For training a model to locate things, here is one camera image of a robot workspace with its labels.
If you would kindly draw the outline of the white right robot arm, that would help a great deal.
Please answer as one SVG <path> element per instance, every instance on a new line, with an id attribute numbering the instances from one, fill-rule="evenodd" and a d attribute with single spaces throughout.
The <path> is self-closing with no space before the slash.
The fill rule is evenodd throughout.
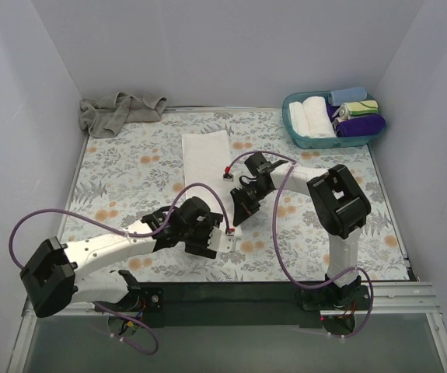
<path id="1" fill-rule="evenodd" d="M 230 166 L 225 168 L 224 180 L 235 184 L 230 192 L 233 225 L 239 226 L 256 214 L 261 201 L 272 192 L 288 190 L 310 197 L 328 234 L 330 262 L 324 282 L 300 287 L 304 303 L 351 311 L 367 306 L 370 293 L 361 283 L 358 246 L 372 208 L 347 166 L 312 169 L 284 156 L 270 162 L 265 155 L 247 152 L 241 156 L 250 172 L 248 176 L 234 175 Z"/>

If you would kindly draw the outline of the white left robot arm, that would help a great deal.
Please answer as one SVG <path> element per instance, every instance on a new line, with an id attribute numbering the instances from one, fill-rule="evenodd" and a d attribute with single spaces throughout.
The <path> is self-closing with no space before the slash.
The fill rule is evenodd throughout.
<path id="1" fill-rule="evenodd" d="M 182 242 L 187 253 L 216 257 L 225 234 L 226 216 L 213 212 L 199 197 L 179 207 L 161 207 L 126 228 L 77 242 L 45 239 L 20 271 L 20 278 L 36 315 L 49 317 L 74 302 L 107 302 L 124 311 L 140 300 L 130 279 L 115 290 L 86 290 L 86 276 L 133 256 L 149 255 Z"/>

